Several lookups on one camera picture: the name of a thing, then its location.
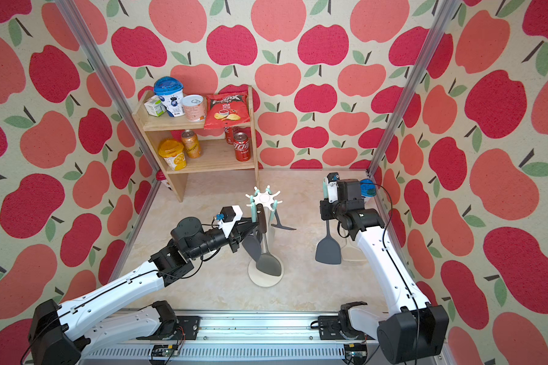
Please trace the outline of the small green white carton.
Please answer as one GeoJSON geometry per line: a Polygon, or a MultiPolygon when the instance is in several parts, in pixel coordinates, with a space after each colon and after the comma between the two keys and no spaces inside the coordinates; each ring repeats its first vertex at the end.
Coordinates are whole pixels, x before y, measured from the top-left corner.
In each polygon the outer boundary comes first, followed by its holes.
{"type": "Polygon", "coordinates": [[[146,100],[144,107],[150,116],[158,117],[166,113],[166,108],[157,95],[153,95],[146,100]]]}

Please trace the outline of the white utensil rack stand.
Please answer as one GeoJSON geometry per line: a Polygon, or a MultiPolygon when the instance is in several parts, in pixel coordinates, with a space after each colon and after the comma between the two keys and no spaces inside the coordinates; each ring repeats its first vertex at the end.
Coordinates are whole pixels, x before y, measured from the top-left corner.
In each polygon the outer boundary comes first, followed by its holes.
{"type": "Polygon", "coordinates": [[[244,240],[243,246],[252,258],[248,265],[249,278],[262,288],[277,285],[284,275],[282,262],[269,250],[269,244],[274,242],[276,235],[271,223],[278,213],[279,201],[276,197],[279,194],[272,193],[270,186],[267,186],[263,191],[254,187],[254,193],[247,195],[252,222],[258,223],[258,227],[244,240]]]}

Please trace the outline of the right circuit board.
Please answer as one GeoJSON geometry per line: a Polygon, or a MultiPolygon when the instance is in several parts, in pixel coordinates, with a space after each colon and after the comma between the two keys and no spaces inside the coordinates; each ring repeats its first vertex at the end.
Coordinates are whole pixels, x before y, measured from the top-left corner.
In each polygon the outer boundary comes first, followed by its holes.
{"type": "Polygon", "coordinates": [[[368,347],[365,343],[345,344],[343,346],[343,363],[346,365],[363,365],[368,358],[368,347]]]}

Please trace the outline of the aluminium frame post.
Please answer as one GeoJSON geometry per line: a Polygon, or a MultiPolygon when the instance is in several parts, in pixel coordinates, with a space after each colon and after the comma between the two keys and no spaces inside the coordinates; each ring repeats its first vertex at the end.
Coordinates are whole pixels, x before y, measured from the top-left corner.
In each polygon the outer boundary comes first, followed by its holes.
{"type": "Polygon", "coordinates": [[[397,126],[403,122],[403,115],[407,111],[411,100],[416,92],[417,85],[425,75],[428,75],[428,65],[431,62],[438,45],[450,24],[457,7],[461,4],[459,0],[440,1],[441,8],[438,9],[432,27],[429,28],[426,40],[420,50],[419,56],[412,71],[406,79],[406,84],[394,109],[394,112],[388,118],[388,124],[382,135],[379,146],[375,149],[374,157],[367,170],[369,178],[374,177],[374,172],[380,165],[382,158],[388,150],[391,140],[394,137],[397,126]]]}
{"type": "Polygon", "coordinates": [[[157,155],[150,149],[148,140],[144,135],[138,120],[134,117],[128,104],[128,100],[126,100],[125,95],[121,90],[119,82],[115,79],[114,73],[111,71],[108,63],[102,56],[87,23],[79,11],[79,8],[74,1],[62,0],[55,1],[55,3],[61,11],[62,16],[65,18],[65,22],[69,26],[71,32],[74,34],[75,38],[82,47],[86,58],[94,67],[94,71],[96,71],[103,87],[111,97],[113,105],[116,107],[119,114],[124,117],[130,132],[136,141],[138,141],[140,147],[142,148],[143,155],[146,157],[152,169],[155,172],[158,171],[160,166],[156,159],[157,155]]]}

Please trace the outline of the blue lid yogurt tub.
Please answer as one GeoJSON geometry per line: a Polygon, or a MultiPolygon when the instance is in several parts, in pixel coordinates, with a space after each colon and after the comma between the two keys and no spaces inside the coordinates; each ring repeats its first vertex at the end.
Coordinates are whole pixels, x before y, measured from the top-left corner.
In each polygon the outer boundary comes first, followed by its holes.
{"type": "Polygon", "coordinates": [[[164,105],[171,117],[184,115],[182,99],[184,97],[184,86],[176,78],[165,76],[158,79],[154,84],[154,92],[164,105]]]}

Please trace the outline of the red cola can front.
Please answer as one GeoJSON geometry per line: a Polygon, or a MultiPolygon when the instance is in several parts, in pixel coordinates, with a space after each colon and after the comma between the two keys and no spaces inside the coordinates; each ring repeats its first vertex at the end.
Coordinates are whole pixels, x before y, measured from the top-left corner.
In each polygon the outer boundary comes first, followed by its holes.
{"type": "Polygon", "coordinates": [[[237,161],[245,162],[251,159],[250,139],[243,132],[236,132],[233,135],[234,153],[237,161]]]}

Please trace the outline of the left circuit board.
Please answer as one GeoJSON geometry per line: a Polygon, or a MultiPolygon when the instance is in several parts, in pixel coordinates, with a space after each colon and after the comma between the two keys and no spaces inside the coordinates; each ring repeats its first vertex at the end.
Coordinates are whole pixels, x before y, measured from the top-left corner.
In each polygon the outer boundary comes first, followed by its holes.
{"type": "Polygon", "coordinates": [[[152,360],[168,360],[179,354],[181,347],[179,345],[154,345],[151,351],[152,360]]]}

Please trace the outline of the circuit board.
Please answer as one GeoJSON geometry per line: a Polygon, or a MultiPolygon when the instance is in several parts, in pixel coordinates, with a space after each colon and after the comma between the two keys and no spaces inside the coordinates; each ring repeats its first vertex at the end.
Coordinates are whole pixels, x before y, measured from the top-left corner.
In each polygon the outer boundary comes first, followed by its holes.
{"type": "Polygon", "coordinates": [[[343,346],[343,363],[346,365],[363,365],[368,358],[368,347],[365,343],[345,344],[343,346]]]}
{"type": "Polygon", "coordinates": [[[154,345],[151,351],[152,360],[168,360],[179,354],[181,347],[179,345],[154,345]]]}

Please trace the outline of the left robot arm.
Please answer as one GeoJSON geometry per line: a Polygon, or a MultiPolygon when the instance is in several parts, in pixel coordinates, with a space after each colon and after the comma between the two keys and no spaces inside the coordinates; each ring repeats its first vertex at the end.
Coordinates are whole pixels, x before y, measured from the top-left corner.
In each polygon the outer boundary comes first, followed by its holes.
{"type": "Polygon", "coordinates": [[[35,364],[76,364],[99,348],[131,339],[166,340],[184,335],[178,317],[165,301],[132,315],[115,317],[127,304],[178,280],[190,278],[195,259],[230,246],[236,252],[255,231],[265,233],[267,220],[219,214],[219,225],[208,231],[196,217],[186,217],[170,233],[166,247],[127,275],[76,299],[57,304],[48,300],[34,311],[29,346],[22,359],[35,364]]]}

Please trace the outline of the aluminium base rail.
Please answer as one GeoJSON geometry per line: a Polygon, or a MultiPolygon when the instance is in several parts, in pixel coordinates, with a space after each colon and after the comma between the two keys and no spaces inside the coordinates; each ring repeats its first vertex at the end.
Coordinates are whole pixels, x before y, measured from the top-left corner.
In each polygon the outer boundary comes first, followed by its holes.
{"type": "Polygon", "coordinates": [[[344,364],[345,344],[365,343],[365,364],[388,361],[378,341],[348,340],[334,312],[181,310],[186,322],[168,340],[129,340],[89,354],[82,364],[344,364]],[[179,345],[178,356],[152,360],[154,345],[179,345]]]}

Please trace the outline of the left aluminium frame post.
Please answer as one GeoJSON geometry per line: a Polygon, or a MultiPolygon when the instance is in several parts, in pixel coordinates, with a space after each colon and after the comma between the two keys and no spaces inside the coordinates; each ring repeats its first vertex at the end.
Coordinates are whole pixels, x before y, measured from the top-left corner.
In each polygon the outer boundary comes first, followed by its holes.
{"type": "Polygon", "coordinates": [[[62,0],[55,1],[55,3],[61,11],[62,16],[65,18],[65,22],[69,26],[71,32],[74,34],[75,38],[82,47],[86,58],[94,67],[94,71],[96,71],[103,87],[111,97],[113,105],[116,107],[119,114],[124,117],[130,132],[136,141],[138,141],[140,147],[142,148],[143,155],[146,157],[152,169],[155,172],[158,171],[160,166],[156,159],[157,155],[150,149],[148,140],[144,135],[138,120],[134,117],[128,104],[128,100],[126,100],[125,95],[121,90],[119,82],[115,79],[114,73],[111,71],[108,63],[102,56],[87,23],[79,11],[79,8],[74,1],[62,0]]]}

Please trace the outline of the grey slotted turner mint handle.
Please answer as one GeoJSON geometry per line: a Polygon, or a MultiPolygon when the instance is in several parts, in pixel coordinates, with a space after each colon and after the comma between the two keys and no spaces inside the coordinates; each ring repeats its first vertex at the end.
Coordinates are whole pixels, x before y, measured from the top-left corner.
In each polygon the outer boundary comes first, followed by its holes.
{"type": "Polygon", "coordinates": [[[256,206],[256,209],[252,211],[253,213],[253,222],[256,224],[255,228],[253,228],[250,232],[250,234],[242,241],[242,246],[248,253],[248,255],[257,262],[261,256],[261,243],[257,238],[257,234],[259,234],[259,226],[260,226],[260,213],[263,212],[263,205],[258,204],[256,206]]]}

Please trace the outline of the grey spatula mint handle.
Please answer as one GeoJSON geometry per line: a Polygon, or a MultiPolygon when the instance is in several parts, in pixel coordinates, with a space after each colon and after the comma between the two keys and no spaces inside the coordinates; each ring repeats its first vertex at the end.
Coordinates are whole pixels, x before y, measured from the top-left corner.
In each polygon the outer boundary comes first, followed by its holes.
{"type": "Polygon", "coordinates": [[[341,246],[331,236],[330,221],[326,223],[326,236],[317,244],[315,260],[326,265],[340,265],[342,262],[341,246]]]}

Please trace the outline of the red white cup behind shelf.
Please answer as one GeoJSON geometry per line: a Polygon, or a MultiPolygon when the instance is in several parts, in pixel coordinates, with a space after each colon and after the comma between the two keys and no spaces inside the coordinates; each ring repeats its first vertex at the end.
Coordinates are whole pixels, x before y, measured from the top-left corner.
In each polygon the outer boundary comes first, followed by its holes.
{"type": "Polygon", "coordinates": [[[171,186],[170,186],[170,183],[168,182],[166,176],[164,175],[164,173],[159,170],[156,175],[155,175],[155,179],[162,183],[163,186],[166,186],[169,190],[172,190],[171,186]]]}

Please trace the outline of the yellow mango cup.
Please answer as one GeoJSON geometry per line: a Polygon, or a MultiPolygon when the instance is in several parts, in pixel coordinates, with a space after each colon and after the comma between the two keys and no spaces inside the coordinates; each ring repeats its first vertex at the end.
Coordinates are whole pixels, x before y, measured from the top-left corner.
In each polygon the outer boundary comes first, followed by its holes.
{"type": "Polygon", "coordinates": [[[187,166],[184,145],[180,141],[164,140],[158,147],[158,154],[164,159],[170,171],[182,170],[187,166]]]}

